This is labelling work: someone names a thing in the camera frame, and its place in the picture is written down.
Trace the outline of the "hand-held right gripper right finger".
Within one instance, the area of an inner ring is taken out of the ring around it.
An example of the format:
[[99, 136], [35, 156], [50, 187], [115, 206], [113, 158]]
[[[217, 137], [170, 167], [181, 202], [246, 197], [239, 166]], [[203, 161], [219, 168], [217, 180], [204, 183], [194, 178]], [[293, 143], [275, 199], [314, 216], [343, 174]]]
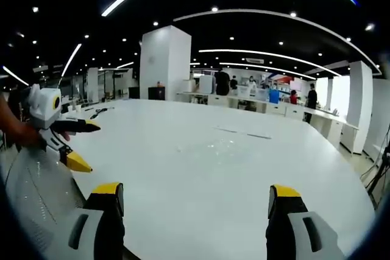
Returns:
[[309, 211], [293, 188], [270, 186], [268, 259], [344, 259], [338, 235], [316, 212]]

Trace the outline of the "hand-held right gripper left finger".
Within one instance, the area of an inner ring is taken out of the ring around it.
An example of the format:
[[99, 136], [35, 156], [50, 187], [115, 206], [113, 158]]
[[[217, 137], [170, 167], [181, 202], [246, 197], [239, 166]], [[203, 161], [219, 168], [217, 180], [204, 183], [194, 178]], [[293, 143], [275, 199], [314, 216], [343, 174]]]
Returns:
[[96, 187], [83, 207], [58, 221], [45, 259], [122, 259], [124, 188], [120, 182]]

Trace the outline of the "person's left hand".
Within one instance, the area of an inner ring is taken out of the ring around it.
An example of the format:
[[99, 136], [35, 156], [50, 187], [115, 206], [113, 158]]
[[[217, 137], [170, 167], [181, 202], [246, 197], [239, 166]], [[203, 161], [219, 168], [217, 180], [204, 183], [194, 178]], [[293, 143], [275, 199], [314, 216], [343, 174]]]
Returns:
[[42, 148], [46, 145], [39, 132], [26, 122], [12, 122], [4, 132], [19, 146]]

